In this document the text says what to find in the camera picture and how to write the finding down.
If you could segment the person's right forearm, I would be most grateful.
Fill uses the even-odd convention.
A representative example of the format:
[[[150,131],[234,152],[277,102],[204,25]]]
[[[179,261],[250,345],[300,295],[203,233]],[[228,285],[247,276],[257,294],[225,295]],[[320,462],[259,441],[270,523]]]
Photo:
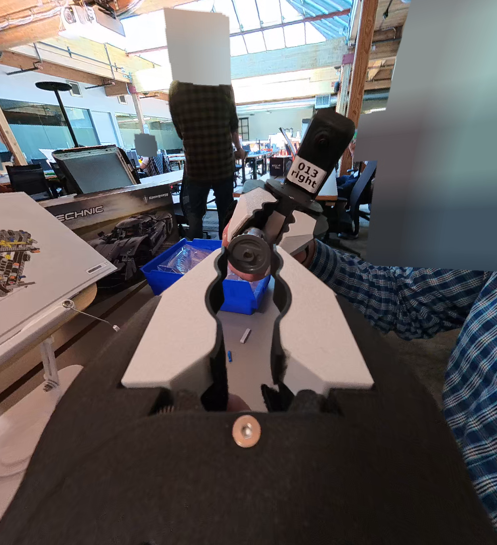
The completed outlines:
[[[375,328],[405,340],[460,328],[497,272],[384,267],[314,240],[306,267]]]

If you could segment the lego instruction booklet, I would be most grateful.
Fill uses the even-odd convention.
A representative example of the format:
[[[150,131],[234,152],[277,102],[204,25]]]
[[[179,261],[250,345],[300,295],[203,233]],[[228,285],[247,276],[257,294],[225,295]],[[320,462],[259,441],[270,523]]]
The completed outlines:
[[[0,344],[115,270],[28,195],[0,194]]]

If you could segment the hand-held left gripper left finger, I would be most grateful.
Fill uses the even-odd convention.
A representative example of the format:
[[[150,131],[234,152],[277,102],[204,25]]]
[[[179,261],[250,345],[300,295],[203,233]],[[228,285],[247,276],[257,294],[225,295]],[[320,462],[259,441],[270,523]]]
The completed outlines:
[[[124,387],[189,391],[206,410],[226,410],[227,357],[217,314],[227,264],[220,247],[162,293],[122,377]]]

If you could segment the black floor lamp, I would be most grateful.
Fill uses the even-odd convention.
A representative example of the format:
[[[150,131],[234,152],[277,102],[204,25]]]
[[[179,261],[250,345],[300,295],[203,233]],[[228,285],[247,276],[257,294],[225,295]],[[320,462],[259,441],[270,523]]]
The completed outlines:
[[[70,136],[73,140],[73,143],[74,143],[74,147],[77,148],[77,147],[80,147],[80,144],[76,138],[76,134],[74,132],[74,129],[71,125],[71,122],[68,118],[68,114],[66,112],[66,109],[64,107],[64,104],[63,104],[63,101],[61,99],[61,96],[60,96],[60,93],[61,92],[69,92],[72,90],[72,86],[68,83],[64,83],[64,82],[59,82],[59,81],[39,81],[39,82],[36,82],[35,83],[35,86],[36,88],[40,89],[40,90],[43,90],[43,91],[48,91],[48,92],[53,92],[55,97],[56,97],[56,100],[58,102],[58,105],[59,105],[59,108],[60,108],[60,111],[61,111],[61,114],[63,116],[63,119],[66,123],[66,126],[68,128],[68,132],[70,133]]]

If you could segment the grey lego gear assembly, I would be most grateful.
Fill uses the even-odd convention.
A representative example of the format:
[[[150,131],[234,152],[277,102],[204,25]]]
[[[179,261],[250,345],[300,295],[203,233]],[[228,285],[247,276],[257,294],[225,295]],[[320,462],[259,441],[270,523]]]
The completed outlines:
[[[263,230],[250,227],[228,243],[229,263],[244,275],[264,275],[271,265],[272,247]]]

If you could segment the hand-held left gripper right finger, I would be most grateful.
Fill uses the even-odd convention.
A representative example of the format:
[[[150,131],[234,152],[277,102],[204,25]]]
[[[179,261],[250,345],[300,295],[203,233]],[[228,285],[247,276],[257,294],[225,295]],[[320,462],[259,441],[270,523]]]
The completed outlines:
[[[371,391],[368,366],[335,293],[286,250],[272,251],[273,323],[270,369],[273,387],[262,385],[269,412],[284,412],[294,397],[311,391]]]

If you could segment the black office chair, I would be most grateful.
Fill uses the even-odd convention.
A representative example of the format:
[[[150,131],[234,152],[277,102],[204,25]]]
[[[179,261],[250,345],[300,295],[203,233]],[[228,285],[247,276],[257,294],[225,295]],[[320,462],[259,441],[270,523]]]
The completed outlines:
[[[42,167],[36,165],[7,165],[6,170],[13,192],[25,193],[37,202],[58,197],[55,189],[47,181]]]
[[[338,235],[346,239],[358,237],[360,218],[370,220],[370,212],[360,210],[360,206],[367,205],[371,211],[373,196],[372,183],[375,179],[377,161],[368,161],[357,175],[346,174],[336,179],[337,195],[339,200],[345,201],[344,209],[339,215]]]

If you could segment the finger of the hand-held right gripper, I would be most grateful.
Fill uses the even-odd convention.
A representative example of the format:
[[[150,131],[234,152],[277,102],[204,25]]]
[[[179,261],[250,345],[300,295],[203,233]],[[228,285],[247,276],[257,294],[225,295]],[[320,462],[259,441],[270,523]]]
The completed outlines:
[[[243,231],[243,227],[255,218],[255,214],[262,212],[267,204],[276,204],[277,198],[264,187],[255,187],[242,193],[231,216],[227,229],[227,241],[231,242],[235,236]]]
[[[316,236],[326,234],[328,229],[327,218],[324,215],[313,217],[294,210],[291,219],[291,222],[285,224],[279,237],[279,247],[290,255],[299,254]]]

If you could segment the lego pieces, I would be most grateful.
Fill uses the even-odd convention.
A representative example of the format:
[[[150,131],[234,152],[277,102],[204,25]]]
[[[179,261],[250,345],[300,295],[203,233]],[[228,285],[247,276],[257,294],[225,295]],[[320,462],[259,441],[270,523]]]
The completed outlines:
[[[251,331],[252,331],[251,328],[247,328],[243,332],[242,336],[240,337],[238,344],[244,345],[246,343],[246,341],[248,340],[248,338],[249,338],[249,336],[251,334]],[[228,362],[232,363],[233,362],[234,351],[230,348],[229,350],[227,350],[226,354],[227,354]]]

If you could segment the tilted panel on stand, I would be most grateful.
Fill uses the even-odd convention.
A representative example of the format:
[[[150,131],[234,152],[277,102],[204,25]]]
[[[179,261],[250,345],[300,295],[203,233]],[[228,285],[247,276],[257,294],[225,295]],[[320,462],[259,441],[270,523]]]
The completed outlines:
[[[140,184],[125,151],[115,145],[81,146],[52,152],[70,194],[92,194]]]

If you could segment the clear plastic bag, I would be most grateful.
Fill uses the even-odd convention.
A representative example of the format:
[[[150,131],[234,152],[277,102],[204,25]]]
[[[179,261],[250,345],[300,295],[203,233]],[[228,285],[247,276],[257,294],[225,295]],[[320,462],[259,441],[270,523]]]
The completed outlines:
[[[184,275],[211,255],[213,250],[184,244],[167,261],[156,266],[160,272]]]

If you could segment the dark lego set box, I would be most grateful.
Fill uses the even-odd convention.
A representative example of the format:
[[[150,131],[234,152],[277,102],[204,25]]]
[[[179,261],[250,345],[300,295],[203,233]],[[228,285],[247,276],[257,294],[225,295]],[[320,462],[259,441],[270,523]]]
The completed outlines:
[[[148,182],[40,205],[116,267],[97,282],[113,293],[142,281],[143,265],[179,241],[173,186]]]

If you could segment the blue plastic bin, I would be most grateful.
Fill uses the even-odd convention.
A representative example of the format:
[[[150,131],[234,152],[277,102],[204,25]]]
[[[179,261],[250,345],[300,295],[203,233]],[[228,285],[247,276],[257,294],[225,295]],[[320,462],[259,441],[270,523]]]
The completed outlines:
[[[158,254],[150,262],[141,267],[141,271],[155,295],[160,295],[164,290],[184,276],[160,272],[156,269],[157,265],[167,261],[184,244],[213,251],[221,247],[220,240],[195,239],[193,241],[188,241],[184,238],[169,249]],[[222,305],[221,310],[244,315],[253,314],[260,308],[270,279],[271,276],[266,276],[266,278],[258,282],[248,282],[241,280],[238,276],[232,274],[231,271],[228,270],[228,275],[222,284],[225,302]]]

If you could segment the white book stand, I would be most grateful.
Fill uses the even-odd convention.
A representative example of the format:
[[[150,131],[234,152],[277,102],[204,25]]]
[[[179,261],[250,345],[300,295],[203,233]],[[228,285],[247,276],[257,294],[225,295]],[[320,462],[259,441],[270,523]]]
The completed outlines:
[[[0,366],[35,348],[43,363],[42,385],[0,415],[0,479],[26,470],[56,405],[81,372],[79,364],[58,370],[53,334],[75,315],[91,317],[85,309],[96,292],[92,284],[71,299],[52,304],[0,344]]]

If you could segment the person's right hand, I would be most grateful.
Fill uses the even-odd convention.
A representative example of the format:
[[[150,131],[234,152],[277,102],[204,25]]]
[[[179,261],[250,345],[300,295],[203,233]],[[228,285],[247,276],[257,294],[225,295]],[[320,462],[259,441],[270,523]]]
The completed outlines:
[[[234,213],[234,205],[236,205],[237,202],[234,202],[230,208],[228,209],[226,215],[224,218],[219,220],[219,235],[222,240],[222,245],[226,247],[229,243],[229,235],[228,235],[228,228],[229,228],[229,222],[231,221],[231,217]],[[263,230],[266,229],[266,223],[271,220],[271,223],[275,223],[277,221],[281,222],[285,220],[285,217],[281,213],[277,213],[275,211],[272,211],[270,207],[267,209],[264,209],[262,211],[260,220],[263,220]],[[303,249],[300,249],[299,252],[291,254],[291,256],[296,259],[298,262],[300,262],[305,267],[308,267],[309,263],[311,262],[315,252],[315,240],[311,239],[307,246]],[[231,271],[232,274],[235,274],[242,280],[246,280],[249,282],[256,282],[259,280],[262,280],[265,276],[270,274],[270,268],[266,269],[265,273],[260,274],[253,274],[253,273],[245,273],[243,271],[239,271],[237,268],[234,267],[234,265],[231,264],[231,262],[228,263],[228,268]]]

